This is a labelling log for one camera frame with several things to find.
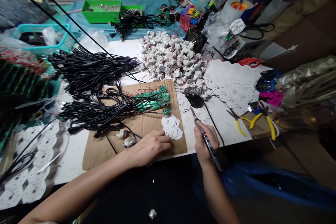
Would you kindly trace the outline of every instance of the small fan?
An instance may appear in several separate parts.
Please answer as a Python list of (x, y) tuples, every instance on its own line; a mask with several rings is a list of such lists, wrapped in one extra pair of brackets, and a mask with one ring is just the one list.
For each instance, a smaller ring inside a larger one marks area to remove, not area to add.
[(200, 30), (190, 29), (187, 31), (185, 40), (194, 42), (194, 52), (198, 53), (202, 50), (207, 41), (207, 37)]

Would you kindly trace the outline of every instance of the hand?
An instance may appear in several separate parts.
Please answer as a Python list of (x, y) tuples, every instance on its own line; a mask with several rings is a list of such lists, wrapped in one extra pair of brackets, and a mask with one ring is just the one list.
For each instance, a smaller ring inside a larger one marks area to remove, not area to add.
[[(212, 126), (207, 126), (201, 123), (201, 121), (197, 121), (198, 126), (200, 126), (206, 133), (207, 137), (210, 140), (211, 146), (214, 151), (216, 151), (219, 148), (219, 141), (217, 139), (217, 134), (215, 132), (215, 129)], [(194, 128), (194, 133), (196, 137), (196, 154), (198, 157), (198, 161), (201, 165), (205, 163), (211, 163), (211, 155), (208, 151), (207, 146), (204, 143), (204, 140), (202, 138), (202, 133), (198, 127)]]
[(124, 150), (130, 168), (150, 164), (161, 152), (172, 148), (172, 139), (163, 130), (152, 131), (137, 144)]

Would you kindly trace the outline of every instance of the yellow handle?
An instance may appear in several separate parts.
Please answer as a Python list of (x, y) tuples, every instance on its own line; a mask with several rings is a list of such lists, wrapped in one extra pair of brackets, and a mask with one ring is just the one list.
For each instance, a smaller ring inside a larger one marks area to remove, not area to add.
[(259, 113), (256, 117), (253, 118), (251, 124), (250, 124), (250, 129), (253, 129), (254, 124), (256, 123), (256, 121), (262, 116), (262, 113)]
[(240, 119), (248, 121), (250, 124), (252, 123), (252, 121), (250, 119), (247, 119), (246, 117), (240, 117)]
[(241, 129), (240, 125), (239, 125), (239, 121), (238, 121), (238, 120), (236, 121), (236, 124), (237, 124), (237, 128), (239, 129), (240, 133), (241, 133), (244, 137), (246, 137), (245, 133), (242, 131), (242, 129)]
[(273, 123), (272, 123), (272, 121), (271, 121), (271, 119), (270, 119), (269, 116), (266, 116), (266, 119), (267, 119), (269, 128), (271, 129), (271, 138), (274, 141), (275, 140), (275, 130), (274, 130)]

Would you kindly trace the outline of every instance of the pliers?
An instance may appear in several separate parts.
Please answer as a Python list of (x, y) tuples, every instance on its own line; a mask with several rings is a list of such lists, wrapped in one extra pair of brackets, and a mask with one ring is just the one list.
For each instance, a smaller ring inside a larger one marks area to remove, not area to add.
[(229, 108), (229, 109), (231, 110), (231, 112), (229, 110), (227, 110), (227, 112), (236, 120), (236, 125), (237, 125), (237, 128), (238, 128), (239, 132), (244, 137), (246, 137), (246, 134), (242, 131), (242, 129), (241, 129), (240, 125), (239, 125), (238, 119), (242, 119), (242, 120), (248, 121), (250, 124), (252, 123), (252, 121), (250, 119), (245, 118), (245, 117), (239, 117), (239, 116), (237, 116), (237, 114), (231, 108)]
[(267, 110), (267, 107), (264, 107), (261, 109), (261, 112), (253, 118), (253, 120), (251, 121), (251, 124), (250, 124), (250, 129), (253, 129), (256, 121), (262, 116), (262, 115), (265, 115), (266, 116), (266, 120), (268, 122), (268, 125), (269, 125), (269, 128), (271, 130), (271, 138), (272, 140), (274, 141), (275, 140), (275, 129), (274, 129), (274, 126), (273, 126), (273, 123), (272, 123), (272, 120), (270, 119), (270, 117), (268, 116), (268, 110)]

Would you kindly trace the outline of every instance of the cable bundle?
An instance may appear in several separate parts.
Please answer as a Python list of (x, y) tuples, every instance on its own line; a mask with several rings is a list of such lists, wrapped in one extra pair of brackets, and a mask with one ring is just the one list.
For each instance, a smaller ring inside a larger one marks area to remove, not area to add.
[[(161, 114), (148, 111), (151, 110), (150, 107), (144, 108), (142, 106), (144, 103), (151, 103), (153, 101), (161, 103), (162, 100), (157, 94), (149, 97), (135, 98), (132, 94), (123, 93), (121, 91), (121, 83), (119, 80), (114, 84), (116, 88), (107, 89), (106, 94), (85, 96), (84, 101), (74, 101), (64, 105), (62, 108), (64, 112), (60, 113), (59, 116), (64, 119), (70, 119), (70, 134), (74, 134), (84, 128), (97, 131), (94, 137), (98, 138), (101, 132), (106, 129), (120, 130), (124, 127), (133, 134), (131, 129), (122, 122), (123, 120), (142, 113)], [(101, 99), (112, 99), (116, 104), (107, 106)]]
[(163, 26), (163, 22), (159, 20), (160, 17), (156, 15), (143, 15), (139, 11), (125, 10), (124, 13), (119, 13), (118, 21), (120, 23), (112, 23), (115, 29), (120, 34), (120, 40), (124, 41), (126, 36), (131, 34), (134, 28), (150, 28), (154, 29), (154, 25)]
[(134, 70), (139, 65), (137, 58), (110, 55), (103, 52), (87, 53), (82, 47), (73, 53), (60, 51), (49, 55), (49, 62), (69, 82), (66, 90), (75, 99), (82, 98), (84, 91), (99, 92), (104, 84), (111, 83)]

